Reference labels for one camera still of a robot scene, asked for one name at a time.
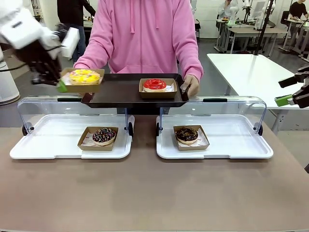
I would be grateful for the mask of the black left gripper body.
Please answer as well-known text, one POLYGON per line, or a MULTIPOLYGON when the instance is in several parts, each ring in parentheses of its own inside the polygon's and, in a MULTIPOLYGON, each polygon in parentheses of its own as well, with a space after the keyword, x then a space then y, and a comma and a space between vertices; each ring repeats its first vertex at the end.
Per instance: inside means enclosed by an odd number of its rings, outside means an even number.
POLYGON ((60 63, 52 58, 39 40, 16 50, 17 58, 26 63, 31 71, 60 71, 60 63))

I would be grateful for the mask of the person's left hand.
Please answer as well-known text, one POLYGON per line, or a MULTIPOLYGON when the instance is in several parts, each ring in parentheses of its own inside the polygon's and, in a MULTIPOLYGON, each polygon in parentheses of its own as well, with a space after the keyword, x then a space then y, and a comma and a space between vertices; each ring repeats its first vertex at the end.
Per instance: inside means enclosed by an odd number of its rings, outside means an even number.
POLYGON ((187 90, 187 95, 189 98, 194 97, 199 92, 199 81, 191 74, 187 74, 184 77, 184 83, 181 86, 181 90, 187 90))

